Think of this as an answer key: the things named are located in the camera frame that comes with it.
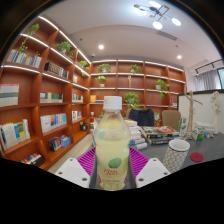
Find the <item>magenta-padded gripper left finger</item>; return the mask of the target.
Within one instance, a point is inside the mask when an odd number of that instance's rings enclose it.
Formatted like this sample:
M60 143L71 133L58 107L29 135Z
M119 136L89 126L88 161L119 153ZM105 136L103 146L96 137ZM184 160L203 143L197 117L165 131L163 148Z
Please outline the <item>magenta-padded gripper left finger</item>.
M78 158L68 158L56 171L56 175L83 188L94 188L96 185L95 148Z

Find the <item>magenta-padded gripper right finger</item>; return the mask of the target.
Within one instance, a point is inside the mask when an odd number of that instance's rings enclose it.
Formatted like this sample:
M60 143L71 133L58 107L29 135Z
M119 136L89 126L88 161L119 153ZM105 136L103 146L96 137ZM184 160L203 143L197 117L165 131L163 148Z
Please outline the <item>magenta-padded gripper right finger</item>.
M131 188L140 188L166 177L170 172L158 158L148 158L140 151L130 147L129 181Z

